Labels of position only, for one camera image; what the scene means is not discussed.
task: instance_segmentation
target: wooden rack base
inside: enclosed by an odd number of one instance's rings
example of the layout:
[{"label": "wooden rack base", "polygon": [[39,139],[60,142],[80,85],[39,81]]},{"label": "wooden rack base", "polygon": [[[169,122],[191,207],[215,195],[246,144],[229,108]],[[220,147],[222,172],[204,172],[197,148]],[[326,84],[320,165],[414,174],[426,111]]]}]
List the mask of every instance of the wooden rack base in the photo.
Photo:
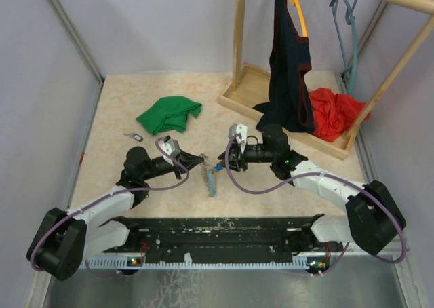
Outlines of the wooden rack base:
[{"label": "wooden rack base", "polygon": [[[246,117],[259,121],[262,113],[252,109],[252,107],[269,101],[270,73],[256,66],[245,64],[242,66],[240,76],[241,79],[238,85],[234,88],[233,82],[231,82],[228,88],[218,97],[218,103]],[[285,133],[290,138],[299,140],[306,145],[343,160],[349,154],[358,130],[341,136],[333,143],[326,142],[307,133],[292,133],[287,130],[285,130]]]},{"label": "wooden rack base", "polygon": [[[382,85],[374,93],[371,100],[366,103],[363,110],[357,116],[357,119],[353,122],[353,125],[345,135],[342,135],[336,141],[330,143],[310,134],[291,133],[287,131],[290,137],[342,160],[349,154],[362,121],[368,116],[372,108],[374,108],[374,105],[378,100],[380,100],[381,96],[393,83],[396,76],[398,76],[405,65],[407,65],[408,61],[423,44],[431,31],[434,30],[434,0],[381,1],[415,9],[416,11],[430,14],[430,17],[428,18],[427,23],[420,30],[419,34],[417,34],[412,44],[410,44],[409,48],[403,53],[401,59],[395,65],[393,70],[386,77]],[[249,64],[245,64],[244,66],[241,65],[243,53],[244,12],[245,0],[235,0],[232,83],[219,96],[218,102],[227,108],[241,113],[242,115],[259,121],[262,117],[262,113],[252,109],[252,107],[268,101],[270,73]]]}]

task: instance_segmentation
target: small brush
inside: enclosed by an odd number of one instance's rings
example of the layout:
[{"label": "small brush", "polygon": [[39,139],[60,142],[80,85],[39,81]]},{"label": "small brush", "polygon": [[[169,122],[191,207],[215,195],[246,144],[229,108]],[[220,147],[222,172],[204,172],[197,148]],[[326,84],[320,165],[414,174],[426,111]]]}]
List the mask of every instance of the small brush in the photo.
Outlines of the small brush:
[{"label": "small brush", "polygon": [[216,185],[212,175],[220,171],[222,167],[215,166],[211,168],[211,165],[208,163],[208,157],[205,154],[201,154],[200,157],[203,158],[203,163],[201,163],[201,174],[203,181],[208,188],[208,196],[214,197],[216,195]]}]

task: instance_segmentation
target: gray wall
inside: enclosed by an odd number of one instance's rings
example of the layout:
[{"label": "gray wall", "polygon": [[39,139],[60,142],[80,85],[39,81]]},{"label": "gray wall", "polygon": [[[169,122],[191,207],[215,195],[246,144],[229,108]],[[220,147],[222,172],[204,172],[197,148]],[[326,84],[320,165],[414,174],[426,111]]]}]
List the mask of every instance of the gray wall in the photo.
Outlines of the gray wall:
[{"label": "gray wall", "polygon": [[[368,100],[398,61],[427,15],[390,5],[360,60],[355,97]],[[378,175],[407,219],[407,235],[425,287],[434,265],[434,33],[387,90],[363,124]]]},{"label": "gray wall", "polygon": [[22,307],[36,228],[64,206],[98,84],[46,0],[0,0],[0,306]]},{"label": "gray wall", "polygon": [[[103,74],[143,71],[230,71],[234,0],[60,0]],[[300,0],[311,41],[314,69],[343,68],[331,0]],[[359,0],[355,10],[361,36],[376,0]],[[244,56],[269,67],[274,0],[247,0]],[[295,7],[290,8],[297,26]],[[350,49],[351,29],[342,38]]]}]

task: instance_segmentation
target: beige countertop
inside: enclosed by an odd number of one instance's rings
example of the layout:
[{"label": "beige countertop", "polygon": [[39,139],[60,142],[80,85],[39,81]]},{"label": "beige countertop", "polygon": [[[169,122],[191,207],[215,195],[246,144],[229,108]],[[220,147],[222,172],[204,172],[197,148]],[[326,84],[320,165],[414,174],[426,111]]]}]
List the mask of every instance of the beige countertop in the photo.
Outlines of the beige countertop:
[{"label": "beige countertop", "polygon": [[[217,97],[231,80],[230,73],[157,73],[137,75],[109,75],[96,112],[94,124],[81,165],[71,207],[79,206],[107,192],[119,180],[127,151],[143,146],[150,158],[160,155],[155,148],[157,137],[169,134],[178,140],[181,149],[199,155],[205,153],[209,163],[217,163],[228,142],[228,129],[233,123],[243,123],[250,135],[260,136],[256,122],[220,106]],[[306,76],[309,89],[318,87],[338,89],[331,72],[313,71]],[[136,117],[152,106],[160,97],[183,95],[200,102],[202,112],[197,119],[190,117],[187,130],[151,136],[136,121]],[[144,137],[136,142],[123,133],[137,132]],[[363,181],[357,154],[340,161],[296,140],[290,145],[311,161],[350,180]],[[236,173],[241,185],[253,190],[269,188],[279,180],[267,164],[251,164],[246,172]],[[128,217],[231,217],[231,216],[311,216],[325,213],[343,214],[336,206],[313,193],[292,186],[284,186],[266,195],[248,195],[229,180],[225,170],[217,173],[215,197],[208,197],[199,166],[191,170],[188,182],[171,191],[151,191],[149,198]],[[148,180],[151,187],[176,183],[174,174]]]}]

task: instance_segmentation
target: dark navy garment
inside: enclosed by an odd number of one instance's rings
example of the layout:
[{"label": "dark navy garment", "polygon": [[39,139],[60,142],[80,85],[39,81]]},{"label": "dark navy garment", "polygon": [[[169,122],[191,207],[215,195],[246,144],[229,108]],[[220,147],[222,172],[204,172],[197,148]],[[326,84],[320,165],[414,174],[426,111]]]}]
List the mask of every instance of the dark navy garment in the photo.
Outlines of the dark navy garment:
[{"label": "dark navy garment", "polygon": [[309,39],[298,35],[287,0],[274,2],[274,38],[270,55],[270,102],[254,107],[264,113],[256,128],[278,123],[290,132],[314,132],[304,74],[312,69]]}]

